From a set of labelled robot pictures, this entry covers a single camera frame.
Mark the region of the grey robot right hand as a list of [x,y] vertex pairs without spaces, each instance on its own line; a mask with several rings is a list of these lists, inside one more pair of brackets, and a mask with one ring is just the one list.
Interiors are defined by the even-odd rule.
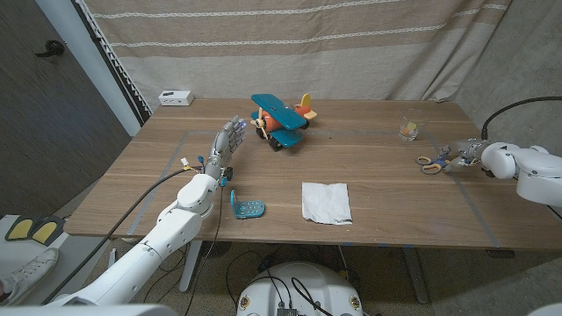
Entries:
[[448,173],[456,167],[472,166],[480,162],[483,151],[491,144],[489,140],[455,140],[440,148],[439,154],[448,157],[450,162],[443,172]]

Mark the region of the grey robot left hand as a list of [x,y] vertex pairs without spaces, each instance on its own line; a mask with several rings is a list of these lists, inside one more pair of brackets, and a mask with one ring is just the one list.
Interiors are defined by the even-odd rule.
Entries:
[[212,142],[205,165],[205,174],[215,180],[220,179],[222,170],[229,166],[232,154],[245,140],[246,122],[234,116],[218,131]]

